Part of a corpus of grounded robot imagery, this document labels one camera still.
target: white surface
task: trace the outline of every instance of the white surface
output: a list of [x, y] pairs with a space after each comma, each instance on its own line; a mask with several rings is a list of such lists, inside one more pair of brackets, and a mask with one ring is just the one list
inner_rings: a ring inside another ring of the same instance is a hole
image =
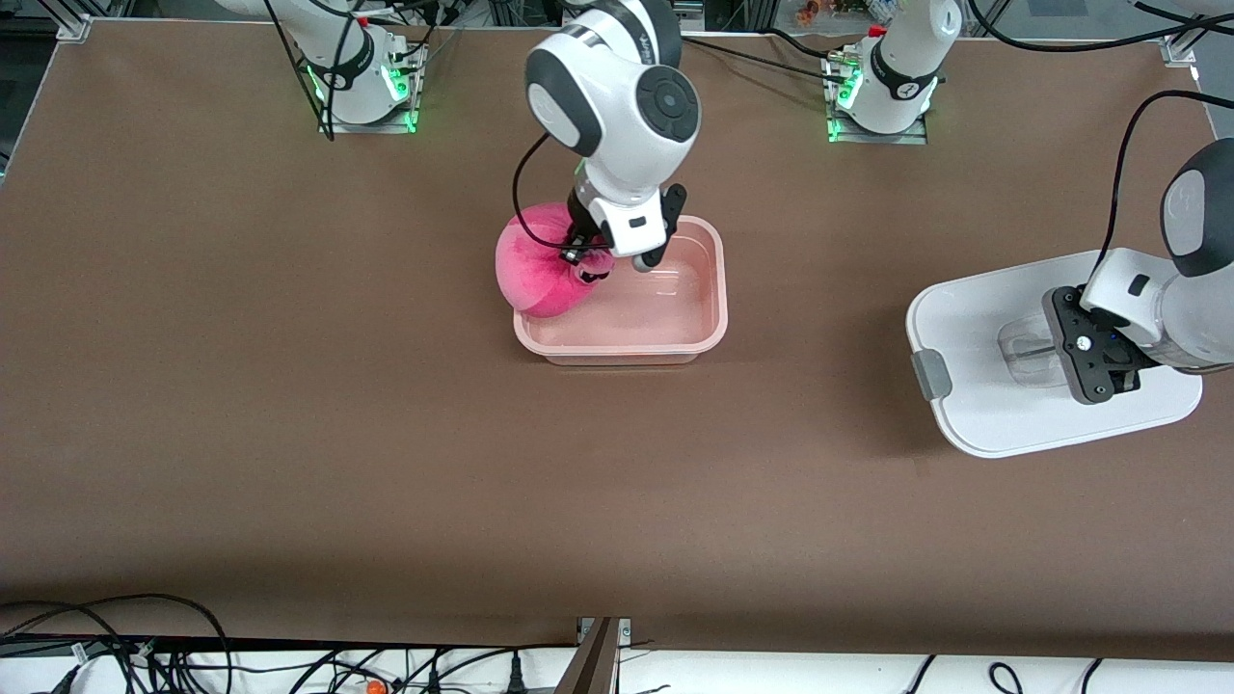
[[[343, 654], [358, 662], [371, 651]], [[482, 651], [462, 650], [447, 653], [438, 662], [450, 663]], [[242, 653], [238, 664], [269, 668], [311, 663], [322, 651]], [[423, 663], [432, 651], [412, 651], [412, 667]], [[565, 672], [573, 650], [550, 648], [522, 652], [523, 677], [528, 688], [553, 687]], [[669, 684], [666, 694], [902, 694], [908, 688], [923, 656], [866, 656], [824, 653], [748, 653], [690, 651], [629, 651], [632, 658], [621, 667], [621, 690], [627, 694]], [[1002, 661], [1016, 668], [1028, 694], [1074, 694], [1090, 661], [1083, 658], [996, 658], [981, 656], [942, 656], [926, 674], [919, 694], [993, 694], [986, 669]], [[218, 654], [194, 656], [193, 663], [223, 662]], [[72, 657], [27, 657], [0, 659], [0, 694], [47, 692], [73, 667]], [[404, 652], [390, 651], [365, 664], [390, 678], [405, 675]], [[313, 677], [301, 693], [323, 692], [329, 682], [328, 668]], [[197, 679], [211, 694], [222, 693], [222, 672], [197, 672]], [[300, 671], [249, 674], [236, 673], [233, 694], [278, 693], [290, 690]], [[447, 678], [444, 687], [462, 687], [473, 694], [501, 694], [510, 677], [510, 657], [496, 656]], [[363, 694], [364, 682], [353, 678], [341, 694]], [[74, 694], [116, 694], [123, 692], [123, 679], [114, 661], [100, 658], [78, 677]], [[1093, 674], [1088, 694], [1222, 694], [1234, 692], [1234, 664], [1181, 663], [1155, 661], [1106, 661]]]
[[1041, 311], [1055, 286], [1083, 283], [1097, 252], [1077, 253], [935, 284], [908, 307], [913, 351], [937, 349], [954, 388], [930, 401], [955, 447], [1002, 458], [1096, 441], [1181, 420], [1199, 404], [1202, 379], [1169, 368], [1140, 373], [1140, 389], [1101, 405], [1077, 403], [1066, 387], [1017, 384], [998, 349], [998, 330]]

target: black cable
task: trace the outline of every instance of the black cable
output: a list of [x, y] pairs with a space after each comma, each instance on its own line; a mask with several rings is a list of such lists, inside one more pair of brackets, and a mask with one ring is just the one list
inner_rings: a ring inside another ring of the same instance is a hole
[[1178, 49], [1183, 51], [1183, 52], [1191, 51], [1192, 48], [1196, 47], [1196, 43], [1199, 43], [1201, 38], [1208, 36], [1209, 31], [1212, 31], [1212, 30], [1206, 28], [1204, 31], [1201, 31], [1199, 33], [1196, 35], [1195, 38], [1192, 38], [1191, 41], [1188, 41], [1186, 46], [1180, 46]]
[[415, 2], [401, 2], [399, 5], [390, 5], [394, 11], [399, 10], [418, 10], [426, 5], [433, 5], [441, 0], [416, 0]]
[[[437, 659], [439, 657], [444, 656], [448, 652], [450, 652], [449, 648], [437, 648], [436, 651], [433, 651], [433, 657], [429, 658], [429, 659], [427, 659], [427, 661], [424, 661], [424, 663], [422, 666], [420, 666], [418, 668], [416, 668], [415, 671], [408, 672], [407, 677], [404, 678], [404, 680], [397, 687], [395, 687], [394, 690], [390, 692], [390, 694], [399, 694], [399, 692], [402, 692], [404, 689], [407, 689], [408, 687], [411, 687], [411, 680], [412, 679], [416, 679], [416, 677], [420, 675], [420, 673], [424, 672], [429, 667], [437, 667]], [[410, 661], [411, 653], [406, 652], [406, 653], [404, 653], [404, 656], [406, 658], [406, 662], [410, 663], [411, 662]]]
[[[223, 657], [226, 657], [226, 659], [227, 659], [227, 664], [228, 666], [232, 664], [232, 653], [231, 653], [231, 647], [227, 643], [227, 633], [223, 631], [223, 626], [222, 626], [222, 624], [220, 624], [218, 617], [216, 617], [215, 614], [211, 612], [201, 603], [197, 603], [196, 600], [190, 600], [188, 598], [181, 598], [179, 595], [172, 595], [169, 593], [133, 593], [133, 594], [130, 594], [130, 595], [116, 595], [116, 596], [112, 596], [112, 598], [102, 598], [102, 599], [99, 599], [99, 600], [90, 600], [89, 603], [83, 603], [80, 605], [73, 605], [70, 603], [47, 601], [48, 605], [57, 605], [59, 609], [58, 610], [52, 610], [49, 612], [44, 612], [43, 615], [36, 616], [33, 619], [26, 620], [25, 622], [15, 626], [15, 627], [10, 629], [9, 631], [4, 632], [2, 635], [0, 635], [0, 638], [11, 636], [17, 630], [27, 629], [27, 627], [42, 624], [42, 622], [44, 622], [44, 621], [47, 621], [47, 620], [49, 620], [49, 619], [52, 619], [52, 617], [54, 617], [57, 615], [64, 614], [64, 612], [81, 611], [83, 614], [88, 614], [88, 616], [89, 616], [90, 614], [94, 614], [94, 612], [89, 612], [88, 608], [97, 608], [100, 605], [109, 605], [109, 604], [112, 604], [112, 603], [131, 603], [131, 601], [135, 601], [135, 600], [162, 600], [162, 601], [167, 601], [167, 603], [175, 603], [178, 605], [183, 605], [185, 608], [189, 608], [189, 609], [194, 610], [195, 612], [197, 612], [199, 615], [201, 615], [202, 617], [205, 617], [205, 620], [207, 622], [210, 622], [210, 627], [213, 630], [215, 635], [218, 637], [218, 645], [222, 648]], [[0, 609], [5, 609], [7, 606], [21, 605], [22, 603], [25, 603], [26, 606], [32, 606], [32, 605], [38, 604], [41, 601], [39, 600], [25, 600], [25, 601], [19, 601], [19, 603], [5, 603], [5, 604], [0, 605]], [[112, 632], [111, 635], [115, 636], [115, 638], [117, 638], [117, 640], [120, 638], [118, 633], [114, 633]], [[231, 694], [231, 690], [232, 690], [232, 674], [231, 674], [231, 672], [228, 672], [227, 673], [227, 689], [226, 689], [226, 694]]]
[[908, 685], [908, 689], [905, 689], [905, 694], [917, 694], [917, 688], [922, 685], [922, 679], [926, 679], [926, 671], [929, 669], [929, 666], [934, 663], [934, 658], [937, 657], [938, 656], [926, 656], [922, 666], [917, 668], [917, 677], [913, 678], [913, 683]]
[[[998, 682], [1000, 671], [1011, 675], [1011, 680], [1016, 684], [1016, 689], [1007, 689], [1001, 682]], [[1002, 694], [1024, 694], [1024, 687], [1019, 683], [1019, 675], [1017, 675], [1016, 671], [1013, 671], [1007, 663], [990, 663], [990, 669], [986, 671], [986, 674], [990, 675], [990, 684], [993, 684], [995, 689], [1002, 692]]]
[[[43, 653], [46, 651], [54, 651], [57, 648], [70, 648], [74, 643], [79, 643], [79, 641], [60, 641], [57, 643], [35, 646], [32, 648], [26, 648], [25, 651], [9, 651], [7, 653], [0, 653], [0, 658], [19, 658], [21, 656]], [[93, 641], [88, 641], [86, 643], [90, 643], [91, 646], [94, 645]]]
[[1183, 89], [1166, 89], [1164, 91], [1157, 91], [1145, 99], [1139, 107], [1135, 109], [1135, 114], [1132, 115], [1132, 120], [1127, 123], [1127, 131], [1123, 132], [1123, 142], [1118, 146], [1118, 162], [1114, 164], [1114, 188], [1109, 196], [1109, 222], [1106, 227], [1106, 240], [1101, 245], [1101, 252], [1097, 253], [1097, 262], [1092, 268], [1093, 273], [1097, 272], [1097, 267], [1101, 265], [1101, 262], [1106, 259], [1106, 253], [1109, 252], [1109, 245], [1114, 241], [1114, 226], [1118, 221], [1118, 189], [1123, 182], [1123, 164], [1127, 161], [1127, 146], [1132, 142], [1132, 133], [1135, 132], [1135, 123], [1140, 122], [1140, 116], [1144, 115], [1144, 111], [1148, 110], [1149, 106], [1161, 99], [1169, 98], [1190, 99], [1192, 101], [1201, 101], [1213, 106], [1220, 106], [1223, 109], [1234, 109], [1234, 100], [1222, 99], [1220, 96], [1211, 96], [1208, 94], [1201, 94], [1199, 91], [1187, 91]]
[[390, 688], [390, 680], [387, 680], [386, 678], [384, 678], [384, 677], [381, 677], [379, 674], [375, 674], [375, 673], [373, 673], [370, 671], [364, 669], [364, 663], [371, 661], [373, 658], [375, 658], [375, 657], [378, 657], [380, 654], [381, 654], [380, 650], [373, 651], [371, 653], [369, 653], [364, 658], [360, 658], [360, 662], [355, 663], [354, 666], [344, 663], [344, 662], [337, 662], [336, 661], [333, 664], [346, 667], [347, 672], [343, 674], [343, 677], [337, 678], [337, 682], [332, 682], [331, 683], [328, 692], [332, 692], [332, 693], [338, 692], [338, 689], [341, 687], [343, 687], [343, 684], [347, 683], [347, 679], [350, 678], [355, 673], [360, 673], [364, 677], [368, 677], [370, 679], [378, 679], [378, 680], [380, 680], [383, 684], [386, 685], [386, 688], [387, 688], [386, 690], [389, 690], [389, 688]]
[[[180, 678], [181, 689], [188, 694], [210, 694], [210, 690], [207, 690], [200, 682], [197, 682], [197, 678], [193, 675], [193, 671], [185, 667], [188, 659], [189, 654], [183, 653], [176, 661], [174, 668], [174, 672]], [[231, 677], [231, 674], [232, 669], [227, 668], [227, 675]]]
[[805, 53], [805, 54], [807, 54], [807, 56], [810, 56], [812, 58], [822, 58], [824, 61], [827, 59], [827, 52], [826, 51], [814, 51], [810, 46], [806, 46], [805, 43], [797, 41], [796, 37], [790, 36], [789, 33], [782, 32], [782, 31], [780, 31], [780, 30], [777, 30], [775, 27], [760, 28], [759, 33], [763, 33], [763, 35], [766, 35], [766, 36], [779, 36], [780, 38], [782, 38], [786, 42], [789, 42], [789, 46], [792, 46], [797, 51], [801, 51], [802, 53]]
[[1092, 673], [1097, 672], [1097, 666], [1101, 664], [1106, 658], [1095, 658], [1088, 667], [1083, 671], [1083, 679], [1080, 680], [1080, 694], [1088, 694], [1088, 680], [1092, 679]]
[[308, 666], [308, 669], [306, 669], [304, 673], [300, 674], [300, 678], [296, 679], [296, 683], [291, 685], [291, 689], [288, 692], [288, 694], [296, 694], [296, 692], [300, 692], [300, 688], [304, 687], [306, 682], [308, 682], [308, 678], [312, 677], [315, 672], [329, 664], [342, 652], [343, 652], [342, 648], [331, 651], [325, 656], [322, 656], [321, 658], [318, 658], [316, 663]]
[[274, 23], [274, 31], [279, 33], [279, 41], [283, 42], [283, 51], [288, 54], [288, 62], [291, 63], [291, 70], [296, 77], [296, 82], [300, 83], [300, 91], [304, 93], [305, 100], [308, 101], [308, 109], [312, 110], [313, 117], [317, 120], [317, 127], [325, 132], [326, 123], [322, 120], [321, 107], [317, 106], [317, 101], [312, 98], [312, 93], [308, 91], [308, 85], [305, 84], [304, 78], [300, 77], [300, 64], [305, 58], [301, 56], [299, 59], [291, 51], [291, 42], [288, 41], [288, 36], [283, 32], [283, 23], [279, 22], [279, 16], [274, 14], [274, 7], [270, 6], [270, 0], [262, 0], [265, 4], [265, 11], [270, 15], [270, 21]]
[[1162, 38], [1166, 36], [1172, 36], [1183, 31], [1191, 31], [1193, 28], [1213, 28], [1214, 26], [1234, 20], [1234, 12], [1225, 15], [1217, 15], [1212, 17], [1204, 17], [1202, 20], [1193, 20], [1181, 23], [1175, 27], [1162, 28], [1157, 31], [1150, 31], [1148, 33], [1140, 33], [1138, 36], [1129, 36], [1127, 38], [1117, 38], [1114, 41], [1098, 41], [1096, 43], [1064, 43], [1064, 44], [1043, 44], [1043, 43], [1028, 43], [1024, 41], [1018, 41], [1007, 36], [1006, 33], [995, 28], [990, 20], [981, 14], [981, 9], [977, 7], [977, 0], [969, 0], [969, 11], [972, 14], [981, 28], [986, 30], [990, 36], [993, 36], [998, 41], [1002, 41], [1007, 46], [1021, 48], [1023, 51], [1035, 51], [1038, 53], [1085, 53], [1088, 51], [1101, 51], [1103, 48], [1120, 48], [1123, 46], [1133, 46], [1141, 41], [1151, 41], [1154, 38]]
[[[1135, 2], [1132, 6], [1135, 7], [1137, 10], [1139, 10], [1139, 11], [1141, 11], [1141, 12], [1148, 12], [1150, 15], [1155, 15], [1155, 16], [1161, 17], [1164, 20], [1170, 20], [1170, 21], [1172, 21], [1175, 23], [1186, 23], [1186, 22], [1201, 20], [1201, 19], [1207, 19], [1207, 17], [1187, 17], [1187, 16], [1183, 16], [1183, 15], [1176, 15], [1176, 14], [1169, 11], [1169, 10], [1162, 10], [1161, 7], [1155, 7], [1155, 6], [1149, 5], [1146, 2], [1139, 2], [1139, 1]], [[1214, 33], [1224, 33], [1225, 36], [1234, 36], [1234, 28], [1224, 27], [1224, 26], [1211, 26], [1211, 27], [1207, 27], [1207, 31], [1212, 31]]]
[[995, 15], [995, 16], [992, 16], [992, 17], [990, 17], [990, 23], [996, 25], [1000, 21], [1002, 21], [1002, 16], [1007, 14], [1007, 7], [1011, 7], [1011, 2], [1003, 2], [998, 7], [998, 14]]
[[523, 219], [523, 207], [522, 205], [518, 204], [518, 180], [523, 178], [523, 168], [527, 167], [527, 162], [531, 161], [532, 154], [534, 154], [536, 151], [540, 148], [540, 144], [544, 144], [545, 140], [548, 140], [547, 132], [539, 136], [539, 140], [537, 140], [536, 143], [531, 146], [531, 149], [528, 149], [527, 153], [523, 154], [523, 158], [518, 161], [518, 165], [515, 167], [515, 179], [510, 186], [510, 193], [511, 198], [515, 201], [515, 215], [518, 217], [518, 224], [523, 226], [523, 231], [527, 232], [527, 236], [531, 237], [532, 241], [539, 243], [540, 246], [544, 246], [545, 248], [557, 248], [558, 251], [570, 251], [570, 249], [587, 251], [587, 249], [607, 248], [608, 245], [602, 242], [586, 243], [582, 246], [570, 246], [569, 243], [553, 243], [552, 241], [544, 241], [539, 236], [536, 236], [536, 232], [532, 231], [532, 227], [527, 226], [527, 220]]
[[308, 0], [308, 2], [311, 5], [315, 5], [318, 10], [321, 10], [323, 12], [327, 12], [327, 14], [331, 14], [331, 15], [334, 15], [336, 17], [348, 17], [348, 16], [350, 16], [348, 12], [344, 12], [342, 10], [336, 10], [336, 9], [326, 5], [321, 0]]
[[[273, 667], [273, 668], [251, 668], [251, 667], [246, 667], [246, 666], [230, 666], [230, 667], [231, 667], [231, 669], [233, 669], [236, 672], [247, 672], [249, 674], [269, 674], [271, 672], [289, 672], [289, 671], [294, 671], [294, 669], [311, 668], [315, 664], [317, 664], [317, 663], [315, 663], [315, 662], [313, 663], [300, 663], [300, 664], [296, 664], [296, 666], [280, 666], [280, 667]], [[212, 664], [212, 663], [186, 663], [184, 667], [188, 668], [188, 669], [190, 669], [190, 671], [228, 669], [228, 666], [216, 666], [216, 664]]]
[[60, 603], [57, 600], [16, 600], [12, 603], [0, 604], [0, 611], [11, 609], [22, 609], [22, 608], [54, 608], [54, 609], [48, 610], [47, 612], [43, 612], [42, 615], [38, 615], [36, 617], [28, 619], [25, 622], [10, 629], [9, 631], [0, 635], [0, 638], [7, 638], [12, 636], [19, 629], [22, 629], [27, 625], [32, 626], [36, 624], [41, 624], [51, 617], [54, 617], [64, 612], [73, 612], [73, 611], [81, 612], [91, 621], [94, 621], [96, 625], [99, 625], [99, 627], [102, 629], [107, 633], [107, 636], [111, 637], [111, 643], [107, 643], [107, 651], [116, 659], [116, 666], [120, 667], [120, 673], [125, 675], [125, 693], [133, 694], [133, 679], [136, 678], [136, 673], [133, 671], [133, 663], [128, 659], [128, 652], [127, 652], [128, 643], [126, 643], [125, 640], [120, 637], [120, 633], [117, 633], [116, 630], [112, 629], [106, 620], [99, 616], [97, 612], [91, 610], [88, 605], [74, 605], [73, 603]]
[[155, 671], [158, 672], [159, 675], [163, 677], [163, 682], [167, 683], [168, 687], [167, 692], [172, 694], [184, 693], [184, 689], [178, 688], [175, 683], [175, 678], [173, 677], [173, 674], [176, 671], [172, 666], [170, 661], [168, 662], [168, 669], [163, 669], [163, 663], [158, 662], [158, 659], [153, 654], [146, 658], [146, 673], [151, 682], [151, 689], [153, 689], [154, 692], [163, 692], [163, 689], [159, 688], [158, 682], [154, 680]]
[[[445, 668], [444, 671], [441, 672], [441, 674], [437, 675], [437, 679], [438, 680], [445, 679], [447, 677], [454, 674], [455, 672], [458, 672], [458, 671], [460, 671], [460, 669], [463, 669], [463, 668], [465, 668], [465, 667], [468, 667], [470, 664], [479, 663], [480, 661], [485, 661], [485, 659], [492, 658], [495, 656], [503, 656], [506, 653], [513, 653], [515, 651], [531, 651], [533, 648], [570, 648], [573, 646], [574, 646], [573, 643], [571, 645], [563, 645], [563, 643], [532, 643], [529, 646], [511, 646], [508, 648], [497, 648], [496, 651], [489, 651], [487, 653], [480, 653], [479, 656], [474, 656], [471, 658], [468, 658], [468, 659], [463, 661], [462, 663], [458, 663], [455, 666]], [[426, 685], [420, 685], [420, 687], [422, 687], [421, 690], [420, 690], [420, 694], [426, 694], [428, 692], [428, 685], [427, 684]]]
[[729, 56], [737, 56], [738, 58], [745, 58], [747, 61], [754, 61], [755, 63], [763, 63], [764, 65], [771, 65], [774, 68], [780, 68], [782, 70], [789, 70], [791, 73], [803, 74], [807, 77], [821, 79], [823, 82], [834, 82], [837, 84], [844, 82], [844, 78], [842, 78], [840, 75], [828, 75], [814, 70], [796, 68], [793, 65], [777, 63], [775, 61], [769, 61], [759, 56], [752, 56], [749, 53], [742, 53], [740, 51], [733, 51], [732, 48], [726, 48], [723, 46], [716, 46], [714, 43], [707, 43], [706, 41], [698, 41], [697, 38], [691, 38], [689, 36], [682, 36], [681, 41], [691, 43], [694, 46], [700, 46], [702, 48], [711, 48], [712, 51], [719, 51], [721, 53], [728, 53]]
[[352, 15], [347, 15], [347, 20], [343, 21], [343, 31], [338, 36], [338, 46], [334, 47], [334, 62], [331, 63], [331, 65], [333, 67], [329, 68], [329, 82], [331, 82], [329, 96], [326, 98], [326, 114], [325, 114], [326, 122], [323, 125], [326, 128], [326, 140], [331, 142], [334, 141], [334, 91], [337, 91], [334, 89], [334, 80], [338, 79], [338, 75], [334, 74], [334, 70], [338, 69], [338, 63], [339, 61], [343, 59], [343, 46], [347, 44], [347, 32], [348, 30], [352, 28], [352, 25], [354, 22], [355, 17]]
[[394, 59], [395, 61], [402, 61], [404, 58], [408, 58], [408, 57], [411, 57], [412, 53], [415, 53], [416, 51], [420, 51], [421, 47], [427, 46], [428, 44], [428, 40], [433, 37], [433, 30], [434, 28], [437, 28], [437, 25], [428, 25], [428, 31], [424, 32], [424, 37], [423, 38], [421, 38], [420, 41], [416, 42], [416, 47], [412, 48], [411, 51], [407, 51], [406, 53], [397, 53], [397, 54], [395, 54]]

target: orange object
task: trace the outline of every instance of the orange object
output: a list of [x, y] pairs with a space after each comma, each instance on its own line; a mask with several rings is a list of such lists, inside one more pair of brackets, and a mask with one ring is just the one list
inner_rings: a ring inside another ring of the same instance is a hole
[[810, 26], [814, 23], [814, 17], [823, 11], [822, 0], [806, 0], [806, 4], [797, 10], [797, 25]]

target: black circular button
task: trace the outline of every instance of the black circular button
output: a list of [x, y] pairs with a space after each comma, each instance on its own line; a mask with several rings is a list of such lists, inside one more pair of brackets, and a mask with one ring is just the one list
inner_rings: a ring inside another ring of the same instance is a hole
[[676, 84], [661, 82], [655, 88], [655, 105], [659, 106], [661, 114], [675, 119], [686, 112], [686, 94]]
[[698, 130], [698, 95], [673, 68], [648, 68], [638, 78], [634, 100], [643, 121], [664, 138], [685, 142]]

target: transparent container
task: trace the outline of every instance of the transparent container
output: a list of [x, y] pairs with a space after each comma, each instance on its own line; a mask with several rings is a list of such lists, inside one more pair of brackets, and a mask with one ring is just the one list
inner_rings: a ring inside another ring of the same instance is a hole
[[1066, 388], [1067, 374], [1043, 311], [1002, 326], [998, 351], [1016, 383], [1028, 388]]

